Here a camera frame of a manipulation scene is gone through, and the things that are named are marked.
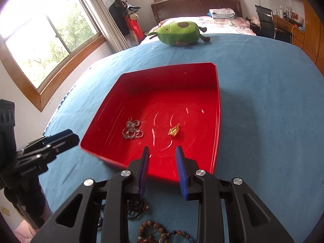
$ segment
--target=gold charm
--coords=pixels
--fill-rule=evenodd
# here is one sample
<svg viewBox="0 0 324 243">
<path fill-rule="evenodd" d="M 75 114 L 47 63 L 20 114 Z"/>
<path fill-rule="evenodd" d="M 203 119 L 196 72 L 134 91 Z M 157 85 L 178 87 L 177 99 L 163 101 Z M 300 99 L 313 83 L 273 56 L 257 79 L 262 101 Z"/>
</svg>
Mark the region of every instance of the gold charm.
<svg viewBox="0 0 324 243">
<path fill-rule="evenodd" d="M 176 126 L 174 126 L 173 128 L 171 128 L 169 130 L 168 135 L 173 138 L 173 137 L 175 137 L 178 134 L 179 130 L 180 130 L 180 123 L 178 123 Z"/>
</svg>

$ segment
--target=avocado plush toy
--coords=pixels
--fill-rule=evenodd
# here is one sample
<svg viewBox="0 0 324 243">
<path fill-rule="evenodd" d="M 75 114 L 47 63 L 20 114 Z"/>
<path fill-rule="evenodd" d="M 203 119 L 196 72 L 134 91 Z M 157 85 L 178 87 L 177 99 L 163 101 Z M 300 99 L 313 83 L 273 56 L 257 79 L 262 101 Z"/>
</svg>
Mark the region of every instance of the avocado plush toy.
<svg viewBox="0 0 324 243">
<path fill-rule="evenodd" d="M 210 37 L 200 34 L 199 30 L 206 32 L 207 28 L 199 27 L 196 23 L 186 22 L 173 22 L 165 26 L 159 27 L 156 32 L 148 34 L 157 36 L 162 43 L 170 46 L 183 46 L 186 47 L 190 44 L 195 44 L 201 38 L 204 42 L 209 42 Z"/>
</svg>

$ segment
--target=beaded bracelet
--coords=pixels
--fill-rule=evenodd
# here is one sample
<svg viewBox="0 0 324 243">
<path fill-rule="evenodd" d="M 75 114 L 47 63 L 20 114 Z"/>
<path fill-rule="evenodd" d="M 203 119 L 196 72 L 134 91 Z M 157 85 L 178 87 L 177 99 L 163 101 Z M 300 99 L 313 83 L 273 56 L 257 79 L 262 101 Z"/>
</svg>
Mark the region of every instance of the beaded bracelet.
<svg viewBox="0 0 324 243">
<path fill-rule="evenodd" d="M 149 226 L 152 226 L 153 228 L 157 229 L 157 231 L 160 233 L 160 239 L 158 243 L 167 243 L 167 240 L 176 234 L 185 237 L 189 240 L 190 243 L 195 243 L 193 238 L 188 233 L 181 230 L 174 230 L 171 233 L 167 232 L 161 224 L 155 223 L 152 220 L 142 223 L 142 225 L 139 228 L 138 239 L 136 243 L 157 243 L 153 235 L 150 235 L 147 239 L 144 239 L 145 230 Z"/>
</svg>

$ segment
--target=metal screw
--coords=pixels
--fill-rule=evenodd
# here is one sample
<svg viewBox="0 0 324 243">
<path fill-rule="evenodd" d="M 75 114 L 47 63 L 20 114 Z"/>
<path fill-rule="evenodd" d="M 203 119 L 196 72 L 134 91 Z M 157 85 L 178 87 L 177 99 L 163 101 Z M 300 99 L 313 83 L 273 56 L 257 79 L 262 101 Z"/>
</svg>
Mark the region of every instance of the metal screw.
<svg viewBox="0 0 324 243">
<path fill-rule="evenodd" d="M 85 186 L 91 186 L 93 185 L 94 181 L 92 179 L 87 179 L 87 180 L 84 180 L 83 184 Z"/>
<path fill-rule="evenodd" d="M 120 173 L 120 175 L 121 176 L 130 176 L 131 175 L 131 171 L 130 170 L 123 170 L 121 173 Z"/>
<path fill-rule="evenodd" d="M 206 172 L 204 170 L 197 170 L 196 171 L 196 175 L 198 176 L 204 176 L 206 174 Z"/>
<path fill-rule="evenodd" d="M 236 185 L 243 184 L 243 180 L 241 178 L 234 178 L 233 183 Z"/>
</svg>

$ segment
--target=wooden desk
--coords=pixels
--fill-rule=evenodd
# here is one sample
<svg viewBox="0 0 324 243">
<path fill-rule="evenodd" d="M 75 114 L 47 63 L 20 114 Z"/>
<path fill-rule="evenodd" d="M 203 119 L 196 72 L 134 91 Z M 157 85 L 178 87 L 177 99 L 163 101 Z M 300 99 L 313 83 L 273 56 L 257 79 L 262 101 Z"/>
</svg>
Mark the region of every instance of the wooden desk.
<svg viewBox="0 0 324 243">
<path fill-rule="evenodd" d="M 279 16 L 274 15 L 273 20 L 276 28 L 293 34 L 293 45 L 303 48 L 305 33 L 302 30 Z"/>
</svg>

